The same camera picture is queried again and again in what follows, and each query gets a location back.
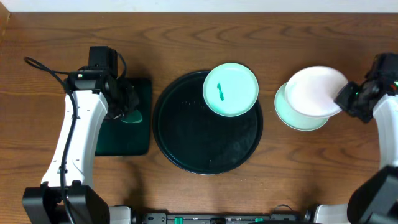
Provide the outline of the white plate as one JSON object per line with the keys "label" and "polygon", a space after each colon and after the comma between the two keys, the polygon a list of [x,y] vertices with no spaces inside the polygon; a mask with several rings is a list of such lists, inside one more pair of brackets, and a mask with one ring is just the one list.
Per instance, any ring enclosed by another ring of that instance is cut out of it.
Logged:
{"label": "white plate", "polygon": [[329,118],[341,108],[335,103],[340,90],[348,84],[338,70],[312,66],[295,73],[285,86],[285,99],[296,112],[310,118]]}

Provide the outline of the green scouring sponge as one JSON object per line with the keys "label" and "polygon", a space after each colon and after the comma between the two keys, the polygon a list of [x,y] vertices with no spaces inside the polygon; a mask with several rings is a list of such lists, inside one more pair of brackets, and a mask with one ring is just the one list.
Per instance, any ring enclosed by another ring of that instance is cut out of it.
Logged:
{"label": "green scouring sponge", "polygon": [[121,121],[127,124],[141,123],[142,122],[141,112],[139,110],[134,110],[132,113],[123,116]]}

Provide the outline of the large mint green plate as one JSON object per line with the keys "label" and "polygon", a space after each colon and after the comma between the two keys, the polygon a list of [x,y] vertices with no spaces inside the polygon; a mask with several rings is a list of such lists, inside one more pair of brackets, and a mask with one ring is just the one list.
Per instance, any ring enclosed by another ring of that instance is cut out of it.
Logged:
{"label": "large mint green plate", "polygon": [[309,118],[293,110],[285,99],[285,87],[286,83],[277,90],[274,98],[275,111],[284,124],[299,131],[314,131],[327,123],[328,118]]}

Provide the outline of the small mint green plate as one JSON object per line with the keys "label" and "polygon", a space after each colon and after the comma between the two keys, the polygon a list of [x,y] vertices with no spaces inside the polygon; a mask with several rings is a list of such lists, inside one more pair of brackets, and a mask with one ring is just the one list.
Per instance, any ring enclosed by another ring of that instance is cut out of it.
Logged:
{"label": "small mint green plate", "polygon": [[238,63],[215,67],[203,83],[203,98],[214,113],[235,117],[248,112],[257,101],[259,84],[254,73]]}

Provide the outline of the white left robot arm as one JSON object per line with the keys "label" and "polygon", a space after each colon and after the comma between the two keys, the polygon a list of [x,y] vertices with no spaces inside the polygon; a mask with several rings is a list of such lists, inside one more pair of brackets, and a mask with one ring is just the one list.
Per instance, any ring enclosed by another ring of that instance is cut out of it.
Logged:
{"label": "white left robot arm", "polygon": [[125,73],[121,54],[107,46],[89,49],[88,65],[60,72],[25,57],[49,72],[66,94],[65,116],[57,147],[38,187],[25,189],[22,204],[31,223],[134,223],[130,207],[109,206],[93,189],[93,166],[101,125],[132,114],[139,98]]}

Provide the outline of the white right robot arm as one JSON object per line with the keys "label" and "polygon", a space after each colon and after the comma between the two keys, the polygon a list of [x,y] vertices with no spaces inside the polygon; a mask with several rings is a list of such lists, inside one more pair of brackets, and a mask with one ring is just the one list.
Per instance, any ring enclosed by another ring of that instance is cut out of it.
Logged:
{"label": "white right robot arm", "polygon": [[304,221],[397,224],[397,54],[377,54],[365,81],[349,82],[335,103],[364,123],[376,120],[380,169],[347,204],[318,205],[306,212]]}

